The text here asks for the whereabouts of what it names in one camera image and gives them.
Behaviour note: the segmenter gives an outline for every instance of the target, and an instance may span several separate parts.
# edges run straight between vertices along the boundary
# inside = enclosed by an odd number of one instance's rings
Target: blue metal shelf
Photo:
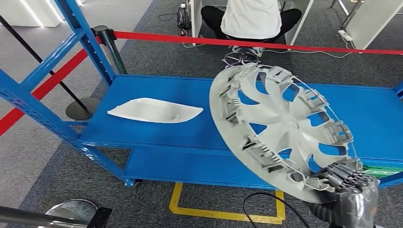
[[[55,0],[73,34],[19,85],[0,70],[0,96],[29,115],[89,159],[132,186],[134,179],[182,181],[236,187],[269,188],[228,150],[209,110],[212,79],[115,75],[75,0]],[[62,121],[30,91],[80,42],[103,79],[111,85],[93,118],[86,123]],[[364,164],[403,167],[403,84],[392,88],[311,85],[332,105],[355,137]],[[106,112],[131,99],[150,97],[204,108],[194,119],[176,124],[145,123]],[[86,125],[81,135],[71,125]],[[121,169],[96,146],[130,148]],[[403,181],[403,173],[382,179],[387,187]]]
[[[211,83],[208,78],[118,75],[78,141],[89,146],[133,149],[125,168],[126,178],[271,189],[232,155],[218,133],[209,109]],[[350,126],[364,164],[403,168],[398,140],[403,138],[403,119],[399,118],[403,105],[393,89],[310,86],[320,91]],[[107,114],[117,105],[140,97],[204,110],[194,119],[177,124],[133,121]]]

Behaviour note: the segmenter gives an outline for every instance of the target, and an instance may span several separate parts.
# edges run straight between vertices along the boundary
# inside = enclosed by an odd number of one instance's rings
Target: black pants
[[[222,17],[224,16],[224,11],[215,8],[213,6],[205,6],[201,10],[202,10],[201,17],[203,18],[207,26],[214,31],[217,39],[227,39],[227,35],[225,35],[221,31],[221,21]],[[267,43],[274,43],[279,37],[284,35],[286,32],[290,31],[298,23],[299,19],[301,19],[302,13],[298,9],[289,9],[284,12],[281,12],[280,16],[281,16],[280,33],[273,38],[269,39],[243,39],[235,37],[230,38],[243,41],[252,41],[252,42],[265,41]]]

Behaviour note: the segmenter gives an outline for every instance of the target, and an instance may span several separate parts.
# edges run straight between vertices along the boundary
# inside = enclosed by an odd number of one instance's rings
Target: sneaker
[[[256,55],[257,57],[262,57],[264,48],[262,47],[250,47],[248,51],[252,54]]]
[[[240,51],[240,49],[241,49],[241,47],[239,47],[239,46],[236,46],[236,45],[232,46],[232,52],[238,52],[238,51]]]

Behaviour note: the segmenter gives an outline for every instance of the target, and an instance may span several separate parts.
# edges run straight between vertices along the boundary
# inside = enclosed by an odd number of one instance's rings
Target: black cable
[[[256,195],[266,195],[266,196],[271,196],[271,197],[276,198],[276,199],[279,200],[280,202],[284,203],[287,207],[289,207],[289,208],[298,216],[298,218],[301,220],[302,223],[304,223],[304,225],[305,225],[307,228],[311,228],[310,225],[309,225],[309,224],[305,221],[305,219],[302,217],[302,215],[301,215],[293,206],[291,206],[289,203],[285,202],[285,201],[282,200],[281,198],[279,198],[279,197],[277,197],[277,196],[275,196],[275,195],[273,195],[273,194],[266,193],[266,192],[256,192],[256,193],[253,193],[253,194],[249,195],[248,197],[246,197],[246,198],[243,200],[243,212],[245,213],[246,217],[248,217],[250,223],[252,224],[252,226],[253,226],[254,228],[258,228],[258,227],[256,226],[255,222],[250,218],[249,214],[246,212],[245,203],[246,203],[246,200],[248,200],[250,197],[256,196]]]
[[[174,18],[176,17],[176,14],[177,14],[177,13],[165,13],[165,14],[160,14],[160,15],[158,15],[158,20],[160,20],[160,21],[169,21],[169,20],[174,19]],[[173,15],[173,16],[172,16],[171,18],[168,18],[168,19],[161,19],[162,16],[168,16],[168,15]]]

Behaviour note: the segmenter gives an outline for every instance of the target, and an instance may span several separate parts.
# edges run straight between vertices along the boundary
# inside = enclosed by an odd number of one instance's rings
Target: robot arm
[[[333,163],[315,174],[336,189],[336,200],[325,204],[306,203],[331,228],[375,228],[378,180],[343,163]]]

